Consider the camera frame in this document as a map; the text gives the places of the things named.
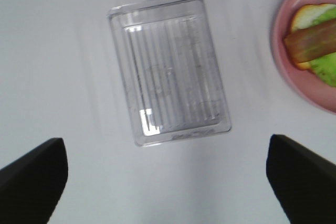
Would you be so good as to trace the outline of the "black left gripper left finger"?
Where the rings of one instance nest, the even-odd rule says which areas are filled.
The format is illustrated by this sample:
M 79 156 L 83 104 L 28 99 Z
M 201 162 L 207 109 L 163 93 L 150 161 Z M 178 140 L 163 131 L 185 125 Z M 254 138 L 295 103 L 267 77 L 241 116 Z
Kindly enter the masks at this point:
M 1 169 L 1 223 L 47 223 L 68 180 L 62 138 L 51 138 Z

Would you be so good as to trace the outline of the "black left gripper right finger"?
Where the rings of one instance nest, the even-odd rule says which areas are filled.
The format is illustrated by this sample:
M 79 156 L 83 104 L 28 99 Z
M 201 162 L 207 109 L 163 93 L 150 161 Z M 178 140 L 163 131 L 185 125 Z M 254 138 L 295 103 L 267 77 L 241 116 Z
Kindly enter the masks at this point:
M 290 223 L 335 223 L 335 164 L 291 138 L 270 138 L 266 176 Z

